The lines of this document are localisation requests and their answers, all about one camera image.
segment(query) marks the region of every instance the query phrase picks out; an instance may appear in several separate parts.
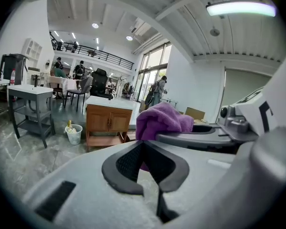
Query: white shelf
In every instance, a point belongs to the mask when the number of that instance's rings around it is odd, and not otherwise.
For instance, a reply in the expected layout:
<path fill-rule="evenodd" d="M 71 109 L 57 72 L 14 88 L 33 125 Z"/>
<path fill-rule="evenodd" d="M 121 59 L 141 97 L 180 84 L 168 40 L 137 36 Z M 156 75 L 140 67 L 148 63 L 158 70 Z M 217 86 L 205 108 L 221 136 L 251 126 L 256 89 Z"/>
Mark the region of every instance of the white shelf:
<path fill-rule="evenodd" d="M 42 51 L 42 46 L 35 42 L 32 38 L 27 38 L 22 48 L 22 54 L 27 56 L 32 62 L 32 67 L 36 68 Z"/>

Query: dining chair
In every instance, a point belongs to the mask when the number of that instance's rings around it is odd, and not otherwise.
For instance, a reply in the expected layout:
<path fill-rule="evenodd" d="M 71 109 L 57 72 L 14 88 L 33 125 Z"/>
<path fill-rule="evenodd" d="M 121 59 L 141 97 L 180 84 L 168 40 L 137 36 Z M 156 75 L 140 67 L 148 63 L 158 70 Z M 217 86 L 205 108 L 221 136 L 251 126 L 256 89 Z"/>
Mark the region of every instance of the dining chair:
<path fill-rule="evenodd" d="M 80 84 L 81 84 L 81 89 L 80 90 L 77 90 L 77 89 L 69 89 L 67 91 L 67 95 L 68 93 L 71 93 L 72 94 L 72 98 L 71 98 L 71 105 L 72 105 L 72 102 L 73 102 L 73 97 L 74 97 L 74 94 L 77 94 L 77 105 L 76 105 L 76 111 L 78 110 L 78 102 L 80 100 L 80 95 L 84 95 L 84 98 L 83 98 L 83 101 L 82 101 L 82 110 L 84 108 L 84 102 L 85 102 L 85 94 L 87 92 L 89 92 L 90 90 L 90 85 L 93 81 L 93 78 L 91 76 L 87 76 L 85 79 L 83 79 Z"/>

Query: purple towel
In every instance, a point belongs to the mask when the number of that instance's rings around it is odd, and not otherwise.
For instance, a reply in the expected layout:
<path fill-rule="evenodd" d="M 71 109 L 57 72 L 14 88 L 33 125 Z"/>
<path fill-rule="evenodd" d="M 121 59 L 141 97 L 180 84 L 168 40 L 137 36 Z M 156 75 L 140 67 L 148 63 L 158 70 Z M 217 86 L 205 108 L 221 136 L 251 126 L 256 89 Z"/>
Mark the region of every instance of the purple towel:
<path fill-rule="evenodd" d="M 136 140 L 155 140 L 157 132 L 191 132 L 194 119 L 180 114 L 169 103 L 159 103 L 137 117 Z"/>

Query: wooden cabinet door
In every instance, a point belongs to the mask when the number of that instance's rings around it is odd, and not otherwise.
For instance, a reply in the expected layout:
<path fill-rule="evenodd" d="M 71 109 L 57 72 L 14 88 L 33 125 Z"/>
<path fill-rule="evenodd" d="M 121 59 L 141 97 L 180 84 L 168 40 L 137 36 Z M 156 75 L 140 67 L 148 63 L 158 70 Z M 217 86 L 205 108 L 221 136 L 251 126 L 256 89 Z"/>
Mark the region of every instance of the wooden cabinet door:
<path fill-rule="evenodd" d="M 131 114 L 111 113 L 109 131 L 111 132 L 126 132 L 129 128 Z"/>
<path fill-rule="evenodd" d="M 87 112 L 86 128 L 90 132 L 108 132 L 110 112 Z"/>

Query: trash can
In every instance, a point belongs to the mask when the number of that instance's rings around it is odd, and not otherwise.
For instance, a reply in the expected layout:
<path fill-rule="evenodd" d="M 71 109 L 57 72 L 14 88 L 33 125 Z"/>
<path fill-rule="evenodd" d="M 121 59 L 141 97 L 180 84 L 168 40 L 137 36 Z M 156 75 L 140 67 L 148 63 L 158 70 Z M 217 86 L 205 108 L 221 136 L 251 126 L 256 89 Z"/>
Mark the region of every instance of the trash can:
<path fill-rule="evenodd" d="M 82 126 L 72 124 L 72 128 L 74 128 L 77 131 L 76 133 L 67 132 L 67 127 L 68 126 L 65 127 L 65 131 L 68 135 L 68 139 L 69 139 L 70 143 L 73 145 L 79 144 L 81 142 Z"/>

